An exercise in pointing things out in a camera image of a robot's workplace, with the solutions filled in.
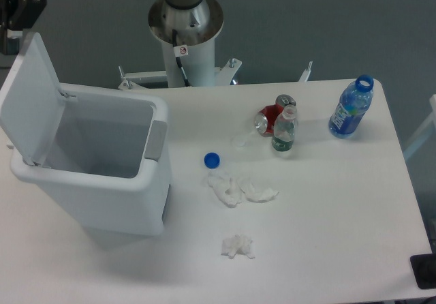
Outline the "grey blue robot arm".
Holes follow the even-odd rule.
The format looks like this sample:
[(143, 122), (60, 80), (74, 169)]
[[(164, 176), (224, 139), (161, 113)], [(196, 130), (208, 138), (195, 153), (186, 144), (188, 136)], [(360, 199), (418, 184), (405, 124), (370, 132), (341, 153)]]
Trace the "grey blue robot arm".
[[(1, 0), (1, 52), (15, 55), (25, 29), (35, 24), (47, 0)], [(216, 0), (158, 0), (149, 12), (149, 27), (169, 44), (198, 45), (215, 38), (223, 26)]]

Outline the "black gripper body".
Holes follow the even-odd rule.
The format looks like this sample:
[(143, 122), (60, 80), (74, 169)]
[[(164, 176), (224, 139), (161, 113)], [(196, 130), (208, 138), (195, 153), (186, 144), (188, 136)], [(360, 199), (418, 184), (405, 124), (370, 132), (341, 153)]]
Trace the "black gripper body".
[(1, 27), (30, 29), (47, 5), (47, 0), (1, 0)]

